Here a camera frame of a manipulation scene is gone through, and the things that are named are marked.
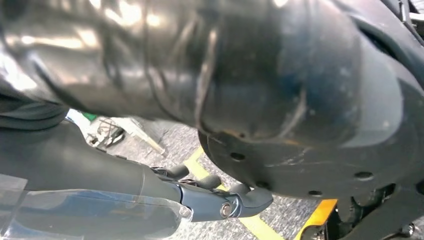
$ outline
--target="yellow stripe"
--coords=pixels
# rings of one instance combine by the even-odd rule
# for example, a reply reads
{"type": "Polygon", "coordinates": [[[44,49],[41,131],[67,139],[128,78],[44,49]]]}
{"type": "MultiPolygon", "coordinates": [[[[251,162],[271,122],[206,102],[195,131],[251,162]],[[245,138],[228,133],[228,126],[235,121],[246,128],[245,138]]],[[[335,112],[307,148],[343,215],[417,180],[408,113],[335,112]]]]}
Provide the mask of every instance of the yellow stripe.
{"type": "MultiPolygon", "coordinates": [[[[184,161],[190,173],[196,178],[202,179],[209,175],[209,173],[197,162],[197,159],[202,155],[203,149],[199,147],[189,159],[184,161]]],[[[220,185],[218,189],[227,191],[227,189],[220,185]]],[[[268,226],[262,219],[256,215],[251,217],[239,218],[240,222],[259,240],[284,240],[276,231],[268,226]]]]}
{"type": "Polygon", "coordinates": [[[294,240],[301,239],[302,232],[306,227],[323,225],[336,206],[336,203],[336,199],[322,200],[316,207],[315,211],[313,211],[309,219],[305,222],[303,227],[300,229],[300,231],[297,233],[294,240]]]}

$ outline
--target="chrome bolt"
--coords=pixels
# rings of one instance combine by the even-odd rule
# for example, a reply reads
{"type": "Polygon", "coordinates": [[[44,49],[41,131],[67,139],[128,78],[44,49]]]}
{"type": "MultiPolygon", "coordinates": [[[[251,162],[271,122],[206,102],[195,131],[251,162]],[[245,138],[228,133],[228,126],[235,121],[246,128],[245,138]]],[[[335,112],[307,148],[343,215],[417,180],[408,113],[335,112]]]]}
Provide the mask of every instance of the chrome bolt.
{"type": "Polygon", "coordinates": [[[219,213],[221,214],[221,217],[226,219],[230,216],[231,212],[232,212],[232,208],[231,205],[228,202],[225,202],[222,207],[221,210],[219,211],[219,213]]]}

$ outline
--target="transparent plastic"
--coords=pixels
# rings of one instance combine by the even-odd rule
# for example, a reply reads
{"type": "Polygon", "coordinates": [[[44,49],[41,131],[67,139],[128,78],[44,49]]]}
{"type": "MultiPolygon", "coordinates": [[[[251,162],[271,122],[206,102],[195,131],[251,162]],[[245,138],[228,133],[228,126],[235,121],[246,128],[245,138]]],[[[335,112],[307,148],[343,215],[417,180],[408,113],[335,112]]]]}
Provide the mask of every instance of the transparent plastic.
{"type": "Polygon", "coordinates": [[[192,212],[163,198],[73,189],[27,191],[0,174],[2,240],[149,240],[172,236],[192,212]]]}

